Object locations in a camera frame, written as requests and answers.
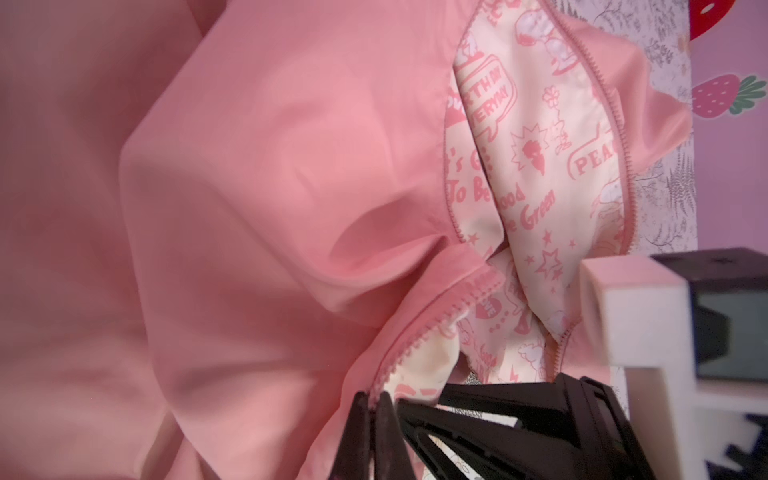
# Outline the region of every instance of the zipper teeth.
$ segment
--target zipper teeth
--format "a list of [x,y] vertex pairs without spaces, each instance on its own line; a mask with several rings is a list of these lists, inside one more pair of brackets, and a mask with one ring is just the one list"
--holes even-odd
[[[467,23],[467,28],[464,29],[464,32],[462,33],[461,38],[459,38],[459,43],[461,42],[462,38],[464,38],[465,35],[467,35],[467,32],[472,27],[472,24],[475,23],[475,19],[480,14],[480,7],[482,7],[482,0],[476,0],[475,4],[475,11],[472,13],[472,17],[469,19],[469,22]],[[451,60],[451,68],[449,71],[449,78],[450,81],[450,75],[453,74],[453,59]],[[445,129],[443,129],[443,136],[442,136],[442,156],[443,156],[443,164],[445,168],[445,176],[448,175],[448,158],[445,156]],[[466,239],[463,235],[460,233],[460,229],[458,228],[458,221],[456,220],[456,217],[453,213],[453,209],[451,208],[450,204],[448,203],[448,184],[445,185],[445,202],[448,206],[448,213],[451,217],[451,222],[453,223],[454,230],[456,232],[456,235],[458,236],[458,239],[462,243],[466,243]],[[484,300],[487,296],[489,296],[491,293],[495,292],[503,282],[496,282],[494,285],[492,285],[490,288],[484,290],[479,296],[476,296],[473,299],[469,298],[462,298],[462,303],[464,303],[468,308],[472,308],[477,302],[480,302]],[[403,361],[409,356],[411,356],[411,352],[414,348],[418,347],[421,343],[424,342],[424,340],[427,337],[427,334],[430,330],[435,328],[436,326],[439,326],[443,323],[451,322],[452,320],[456,319],[456,317],[461,314],[462,309],[460,309],[458,306],[453,305],[453,308],[450,310],[444,312],[441,316],[437,316],[433,320],[429,321],[426,325],[424,325],[419,331],[414,334],[411,339],[405,343],[404,347],[400,349],[399,352],[397,352],[396,355],[394,355],[394,360],[391,362],[383,363],[384,368],[379,368],[379,372],[376,374],[376,379],[373,382],[373,385],[371,386],[371,390],[369,392],[369,402],[371,407],[376,406],[376,403],[379,401],[379,395],[384,390],[384,384],[389,381],[389,377],[395,372],[395,369],[402,365]]]
[[[483,279],[491,278],[496,275],[494,270],[482,273],[478,281],[484,283]],[[442,314],[437,315],[430,319],[424,326],[422,326],[416,333],[413,333],[407,342],[403,343],[403,347],[400,348],[392,355],[387,355],[383,367],[379,367],[379,372],[376,374],[371,390],[369,392],[369,406],[374,407],[379,401],[379,395],[384,390],[384,384],[389,381],[389,377],[395,372],[398,366],[402,365],[406,358],[411,356],[411,352],[414,348],[421,345],[426,339],[429,332],[431,332],[437,326],[446,326],[450,322],[454,322],[460,315],[465,313],[468,309],[471,309],[477,303],[488,298],[492,293],[497,291],[504,284],[504,279],[496,280],[490,283],[482,290],[470,292],[464,296],[461,296],[458,302],[451,305],[449,309]]]
[[[586,62],[587,66],[589,67],[589,70],[592,73],[592,77],[594,82],[598,85],[598,88],[600,89],[600,92],[602,94],[602,97],[605,99],[605,103],[608,105],[608,110],[610,112],[609,120],[612,120],[612,123],[614,125],[614,129],[618,133],[619,141],[621,142],[621,150],[624,154],[624,173],[625,178],[627,181],[627,194],[625,198],[625,208],[624,208],[624,241],[622,241],[621,250],[619,251],[620,255],[629,254],[632,251],[634,251],[635,247],[637,246],[637,239],[635,239],[635,232],[637,232],[637,205],[635,203],[635,192],[634,192],[634,185],[632,183],[632,177],[634,176],[634,170],[632,167],[632,164],[630,162],[630,151],[629,147],[627,146],[628,140],[627,140],[627,132],[624,129],[624,124],[619,124],[618,118],[621,116],[619,115],[620,112],[620,106],[616,105],[616,102],[608,96],[607,94],[607,87],[605,83],[605,78],[603,77],[603,74],[598,69],[597,63],[594,61],[594,58],[587,50],[586,46],[584,46],[584,42],[582,42],[579,38],[574,35],[574,32],[563,23],[561,20],[561,15],[563,15],[561,12],[559,12],[556,8],[554,8],[550,3],[549,0],[538,0],[539,5],[541,5],[549,14],[552,21],[555,23],[555,25],[558,27],[558,30],[560,33],[565,36],[571,45],[573,45],[578,52],[581,54],[581,58]],[[571,334],[573,333],[574,329],[578,326],[579,323],[581,323],[583,320],[580,320],[579,322],[576,322],[574,325],[571,325],[568,327],[568,329],[565,330],[565,333],[563,333],[560,342],[558,344],[558,350],[555,353],[554,356],[554,375],[560,373],[562,363],[563,363],[563,355],[565,354],[565,346],[568,344],[569,339],[571,338]]]

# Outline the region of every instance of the zipper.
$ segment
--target zipper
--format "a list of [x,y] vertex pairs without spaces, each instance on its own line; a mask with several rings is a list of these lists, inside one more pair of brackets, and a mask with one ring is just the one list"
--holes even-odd
[[[581,60],[588,66],[588,68],[585,68],[585,70],[590,76],[592,83],[597,85],[598,93],[603,99],[603,105],[607,105],[606,113],[608,120],[611,122],[611,128],[618,134],[623,157],[623,161],[619,163],[619,168],[621,169],[623,177],[622,187],[624,191],[624,240],[622,242],[619,254],[629,254],[634,251],[634,248],[637,246],[637,241],[634,238],[635,232],[637,231],[637,206],[635,203],[634,185],[631,183],[631,177],[634,176],[634,172],[633,167],[629,161],[630,152],[627,146],[627,132],[624,129],[624,125],[619,125],[618,121],[616,120],[620,117],[620,107],[616,105],[616,102],[607,95],[607,88],[603,75],[600,73],[594,58],[584,46],[584,43],[579,40],[574,32],[561,20],[561,15],[563,14],[553,8],[548,0],[538,0],[538,3],[544,10],[546,10],[550,19],[558,28],[558,31],[568,39],[571,46],[580,55]],[[475,22],[475,19],[480,13],[481,6],[482,0],[478,1],[477,5],[475,6],[475,12],[472,14],[472,17],[469,19],[467,24],[467,30],[469,30],[469,28]],[[463,299],[463,303],[469,308],[472,308],[472,306],[477,304],[477,302],[482,301],[486,296],[489,296],[500,286],[500,283],[495,284],[491,288],[484,290],[484,293],[480,297],[473,296],[474,298],[472,299]],[[384,384],[387,382],[387,380],[389,380],[389,376],[392,375],[398,365],[402,364],[402,362],[410,356],[413,349],[418,347],[419,344],[425,340],[429,332],[436,327],[448,326],[448,324],[451,322],[456,321],[458,316],[460,316],[463,311],[463,309],[453,305],[449,311],[446,311],[441,316],[428,321],[424,326],[422,326],[409,338],[407,342],[403,343],[403,347],[395,355],[393,355],[391,359],[387,360],[385,357],[385,361],[382,362],[381,366],[379,366],[379,371],[376,373],[376,377],[373,381],[373,384],[371,385],[371,389],[369,390],[369,406],[371,408],[375,407],[376,403],[379,401],[379,395],[384,390]],[[573,333],[574,328],[578,326],[579,323],[581,323],[581,321],[570,326],[561,337],[554,360],[555,375],[561,371],[565,346],[568,344],[568,340],[571,338],[571,334]]]
[[[475,10],[472,13],[471,18],[469,19],[469,22],[467,22],[467,26],[464,29],[464,33],[462,33],[461,38],[459,39],[459,42],[461,42],[461,39],[464,38],[465,35],[467,35],[467,31],[472,27],[472,24],[475,23],[475,19],[480,14],[480,8],[482,7],[483,0],[475,0]],[[451,60],[451,69],[449,72],[449,75],[453,73],[453,60]],[[448,165],[446,163],[445,159],[445,133],[443,134],[442,139],[442,155],[443,155],[443,163],[445,164],[445,169],[447,173]],[[453,222],[453,227],[455,232],[457,233],[458,239],[462,242],[465,242],[465,239],[462,238],[461,235],[458,235],[458,223],[456,222],[456,219],[454,218],[453,212],[451,209],[449,209],[449,215],[451,217],[451,221]],[[483,291],[479,295],[473,295],[472,298],[463,298],[462,303],[465,305],[466,309],[471,309],[474,305],[477,303],[485,300],[486,297],[490,296],[491,293],[495,292],[499,288],[501,288],[503,285],[502,282],[496,282],[489,286],[489,288],[483,289]],[[437,316],[434,319],[431,319],[428,321],[422,328],[420,328],[415,334],[413,334],[409,340],[405,343],[403,343],[403,348],[401,348],[390,360],[387,359],[387,356],[385,356],[384,361],[379,366],[379,371],[376,373],[376,377],[373,380],[373,384],[371,385],[371,389],[369,390],[369,407],[374,408],[376,406],[376,403],[379,401],[379,395],[381,395],[381,392],[384,390],[384,385],[387,383],[387,380],[389,380],[389,376],[391,376],[398,365],[401,365],[402,362],[408,358],[411,355],[411,352],[414,348],[417,348],[424,340],[426,339],[429,332],[436,327],[447,327],[450,323],[455,322],[459,316],[461,316],[466,310],[463,308],[460,308],[458,305],[454,304],[452,305],[452,308],[448,311],[445,311],[441,316]]]
[[498,278],[498,273],[492,267],[484,266],[481,269],[486,269],[484,273],[477,275],[477,270],[470,273],[465,280],[477,277],[472,281],[476,287],[468,293],[460,296],[457,301],[446,308],[442,314],[432,317],[421,325],[414,333],[408,334],[408,339],[404,342],[396,340],[394,345],[400,345],[397,350],[387,352],[384,355],[384,360],[379,365],[378,372],[374,378],[371,389],[369,390],[369,407],[374,408],[379,401],[379,395],[384,390],[384,385],[389,380],[395,369],[402,364],[402,362],[411,355],[411,352],[418,348],[419,345],[426,340],[428,334],[435,328],[447,327],[451,323],[456,322],[461,316],[464,316],[471,308],[478,303],[487,299],[491,294],[498,291],[504,285],[505,279]]
[[[588,66],[585,70],[590,76],[593,84],[597,85],[598,93],[603,99],[603,105],[607,105],[606,113],[608,114],[608,120],[611,122],[611,128],[618,134],[623,157],[623,161],[619,163],[619,168],[622,173],[621,176],[623,177],[622,187],[624,190],[624,240],[622,241],[619,255],[627,255],[637,247],[637,239],[635,239],[635,233],[637,232],[637,204],[635,202],[634,185],[631,181],[631,178],[634,176],[634,171],[630,163],[630,152],[629,147],[627,146],[627,132],[624,129],[624,125],[619,125],[617,121],[617,118],[620,117],[620,107],[608,96],[605,79],[602,73],[600,73],[600,69],[594,61],[594,58],[589,53],[586,46],[584,46],[584,42],[577,38],[574,32],[563,23],[563,14],[556,8],[553,8],[549,0],[538,0],[538,3],[544,10],[546,10],[550,19],[558,28],[558,31],[571,43],[571,46],[576,50],[577,54],[580,55],[581,60]],[[555,376],[561,371],[565,347],[571,338],[571,334],[582,321],[584,320],[579,320],[574,325],[568,327],[560,338],[558,350],[554,356]]]

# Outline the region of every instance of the pink zipper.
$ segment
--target pink zipper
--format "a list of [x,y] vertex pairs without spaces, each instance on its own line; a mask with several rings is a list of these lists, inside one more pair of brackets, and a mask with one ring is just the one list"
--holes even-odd
[[[548,0],[538,0],[539,5],[544,8],[549,14],[555,26],[557,26],[560,33],[574,47],[577,54],[581,57],[581,60],[588,66],[585,68],[587,74],[590,75],[593,84],[598,87],[598,93],[603,98],[603,105],[607,105],[608,120],[611,122],[611,128],[614,132],[618,133],[619,141],[621,142],[622,159],[619,163],[621,169],[622,182],[621,186],[624,191],[624,241],[621,245],[620,255],[629,254],[637,245],[635,240],[635,232],[637,231],[637,204],[635,203],[634,185],[631,182],[633,176],[632,165],[630,163],[630,152],[627,146],[627,132],[624,129],[624,125],[619,125],[616,121],[620,117],[620,106],[616,105],[616,102],[611,99],[607,94],[607,88],[602,73],[598,69],[597,64],[590,55],[584,43],[579,40],[574,32],[563,23],[562,13],[552,7]],[[562,368],[563,355],[565,354],[565,347],[568,345],[568,341],[571,338],[571,334],[581,321],[574,325],[571,325],[558,344],[557,353],[554,356],[554,374],[557,375]]]
[[[634,192],[634,186],[631,183],[630,178],[633,175],[632,171],[632,165],[630,164],[630,153],[629,148],[627,147],[627,133],[624,129],[624,125],[619,125],[619,123],[616,121],[617,118],[620,117],[619,111],[620,107],[616,105],[616,103],[611,100],[611,97],[607,95],[607,88],[605,85],[605,80],[603,78],[603,75],[600,73],[600,70],[597,67],[597,64],[594,61],[594,58],[592,58],[592,55],[587,51],[586,47],[584,46],[584,43],[579,40],[576,35],[571,31],[569,27],[567,27],[563,21],[561,20],[561,14],[559,11],[554,9],[552,5],[549,3],[548,0],[538,0],[539,5],[544,8],[547,13],[549,14],[550,18],[552,19],[553,23],[557,26],[560,33],[563,34],[565,38],[568,39],[568,41],[571,43],[571,46],[574,47],[577,54],[581,57],[581,60],[588,66],[588,68],[585,68],[587,73],[590,75],[590,78],[593,82],[593,84],[596,84],[598,87],[598,93],[603,98],[603,105],[607,105],[607,113],[608,113],[608,119],[611,122],[611,128],[613,131],[618,133],[619,141],[621,142],[621,150],[622,150],[622,158],[623,161],[620,162],[620,169],[622,173],[622,188],[624,191],[624,199],[625,199],[625,207],[624,207],[624,242],[622,243],[620,254],[628,254],[630,253],[636,246],[636,241],[634,239],[634,234],[637,231],[637,206],[635,203],[635,192]],[[469,29],[472,26],[472,23],[474,23],[475,18],[480,12],[480,6],[482,2],[478,2],[477,6],[475,7],[475,13],[472,15],[472,18],[470,18],[469,23],[467,24],[467,29]],[[483,297],[490,295],[492,292],[496,291],[500,285],[494,285],[491,286],[488,289],[485,289],[480,296],[472,296],[473,298],[464,299],[464,304],[469,306],[470,308],[474,306],[478,301],[482,301]],[[448,324],[454,322],[456,318],[461,314],[461,310],[454,305],[453,308],[451,308],[449,311],[446,311],[443,315],[438,316],[434,319],[431,319],[429,322],[422,325],[413,335],[410,336],[409,340],[407,342],[402,343],[403,347],[400,348],[397,352],[395,352],[394,355],[387,355],[385,357],[385,361],[382,362],[382,365],[379,366],[379,371],[376,374],[376,377],[374,379],[374,382],[370,389],[370,406],[373,407],[376,405],[376,403],[379,400],[379,395],[384,390],[384,384],[389,379],[389,376],[392,375],[392,373],[395,371],[395,368],[397,368],[397,365],[402,364],[403,360],[405,360],[408,356],[410,356],[411,351],[413,351],[414,348],[416,348],[421,342],[424,341],[427,334],[434,328],[438,326],[447,326]],[[555,354],[555,360],[554,360],[554,374],[557,375],[561,371],[562,362],[563,362],[563,355],[564,355],[564,348],[568,344],[568,340],[571,337],[571,334],[573,333],[574,328],[578,325],[576,323],[575,325],[568,328],[565,333],[563,334],[560,344],[558,345],[557,353]]]
[[[475,4],[475,12],[472,14],[472,17],[469,19],[469,22],[467,23],[467,27],[464,30],[464,33],[462,34],[462,38],[464,38],[464,35],[466,35],[466,32],[472,27],[472,24],[475,23],[475,19],[480,13],[480,7],[482,6],[483,0],[477,0]],[[443,160],[446,168],[448,164],[445,160],[445,138],[443,138]],[[456,221],[453,211],[449,208],[448,209],[449,215],[451,217],[451,221],[453,222],[454,231],[456,232],[458,239],[462,242],[465,241],[464,238],[458,233],[458,222]],[[495,292],[499,288],[501,288],[501,284],[497,284],[494,286],[491,286],[488,289],[484,289],[482,292],[480,292],[480,296],[473,296],[473,298],[464,298],[465,305],[468,306],[468,308],[472,308],[474,305],[476,305],[478,302],[483,301],[487,296],[490,296],[491,293]],[[413,351],[414,348],[416,348],[421,342],[423,342],[427,334],[436,327],[440,326],[448,326],[448,324],[455,321],[459,315],[462,314],[462,311],[458,308],[458,306],[453,305],[452,308],[449,311],[446,311],[443,313],[443,315],[438,316],[434,319],[431,319],[429,322],[427,322],[425,325],[423,325],[414,335],[411,336],[408,342],[403,343],[403,348],[401,348],[394,356],[392,356],[391,359],[387,359],[387,356],[385,356],[384,362],[382,362],[382,365],[379,366],[379,371],[376,373],[376,377],[374,378],[373,385],[371,386],[371,389],[369,391],[369,402],[370,407],[373,408],[376,406],[376,403],[379,401],[379,396],[381,395],[381,392],[384,390],[384,384],[389,380],[389,376],[392,375],[393,372],[395,372],[395,369],[397,368],[397,365],[402,364],[402,362],[408,358],[411,355],[411,351]]]

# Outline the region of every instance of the flower print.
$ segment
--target flower print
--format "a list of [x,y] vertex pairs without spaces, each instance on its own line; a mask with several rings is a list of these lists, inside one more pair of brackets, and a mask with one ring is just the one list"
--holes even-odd
[[555,108],[558,106],[558,100],[560,99],[560,92],[557,88],[552,85],[551,87],[546,87],[544,89],[544,94],[541,96],[541,99],[545,102],[547,102],[547,105],[549,105],[549,108]]

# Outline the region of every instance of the speech bubble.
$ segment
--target speech bubble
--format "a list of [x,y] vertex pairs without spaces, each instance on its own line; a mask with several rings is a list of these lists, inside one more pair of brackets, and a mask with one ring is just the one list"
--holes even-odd
[[469,126],[475,137],[498,134],[498,124],[515,105],[518,89],[495,55],[489,55],[458,85]]

